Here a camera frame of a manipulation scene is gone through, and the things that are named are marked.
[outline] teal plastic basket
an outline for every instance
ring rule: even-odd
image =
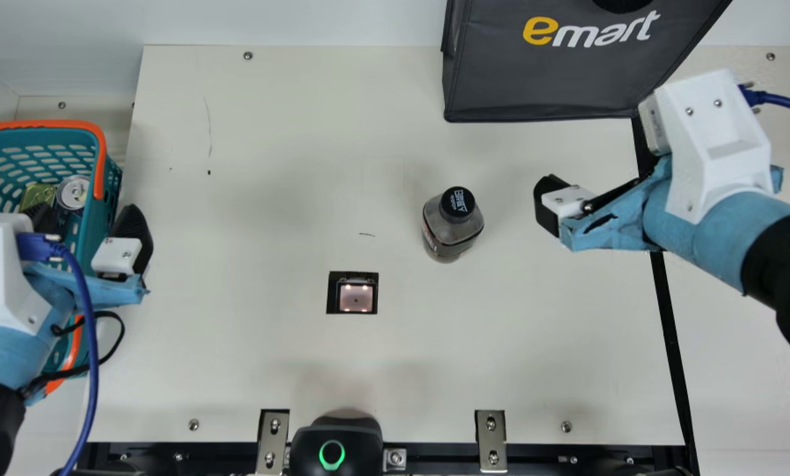
[[[84,121],[47,120],[0,123],[0,213],[18,213],[29,184],[59,184],[71,175],[90,177],[83,216],[69,215],[63,241],[86,275],[93,276],[92,258],[116,219],[122,169],[108,160],[104,133]],[[51,266],[65,269],[65,263]],[[75,317],[69,320],[74,323]],[[84,364],[87,344],[81,329],[61,338],[45,372]],[[49,383],[50,394],[59,382]]]

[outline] black shopping bag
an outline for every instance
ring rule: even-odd
[[[630,117],[730,0],[448,0],[445,119]]]

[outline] metal bracket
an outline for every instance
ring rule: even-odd
[[[259,418],[256,474],[279,476],[283,473],[288,434],[289,412],[262,412]]]
[[[386,448],[383,450],[383,472],[403,472],[407,470],[407,449]]]
[[[480,473],[506,473],[506,417],[503,410],[476,410]]]

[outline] bottle label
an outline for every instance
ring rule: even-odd
[[[421,220],[421,233],[424,235],[424,240],[427,241],[427,245],[433,250],[433,253],[437,253],[438,248],[433,238],[430,237],[430,230],[427,228],[427,222],[424,220]]]
[[[450,205],[464,214],[468,213],[468,207],[465,204],[465,193],[462,189],[454,190],[453,195],[450,196]]]

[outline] black device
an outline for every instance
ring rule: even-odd
[[[322,416],[292,439],[295,476],[376,476],[383,473],[383,432],[370,416]]]

